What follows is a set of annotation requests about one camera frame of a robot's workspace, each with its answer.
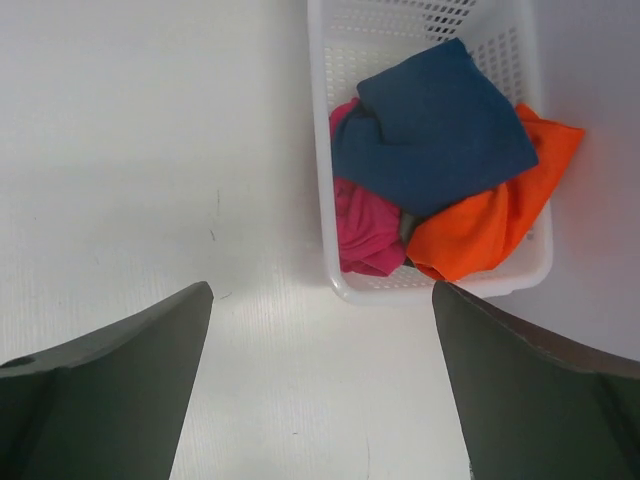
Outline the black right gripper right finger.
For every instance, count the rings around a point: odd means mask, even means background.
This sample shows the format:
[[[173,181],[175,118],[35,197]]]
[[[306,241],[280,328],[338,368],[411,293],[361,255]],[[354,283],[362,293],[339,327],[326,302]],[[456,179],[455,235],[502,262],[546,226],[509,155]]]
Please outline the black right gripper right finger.
[[[473,478],[638,478],[637,361],[451,283],[432,304]]]

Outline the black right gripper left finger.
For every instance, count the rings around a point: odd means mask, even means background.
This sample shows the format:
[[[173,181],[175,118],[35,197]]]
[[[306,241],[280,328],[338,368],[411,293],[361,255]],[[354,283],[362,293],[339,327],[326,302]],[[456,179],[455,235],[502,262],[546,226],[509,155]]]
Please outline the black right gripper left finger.
[[[2,478],[169,478],[213,300],[198,282],[3,363]]]

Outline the blue t shirt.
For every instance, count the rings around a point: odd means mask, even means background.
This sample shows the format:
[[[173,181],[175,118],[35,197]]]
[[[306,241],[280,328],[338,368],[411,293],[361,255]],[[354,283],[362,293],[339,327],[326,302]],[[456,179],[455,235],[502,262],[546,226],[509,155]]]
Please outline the blue t shirt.
[[[453,39],[357,84],[332,136],[335,176],[431,216],[538,163],[510,101]]]

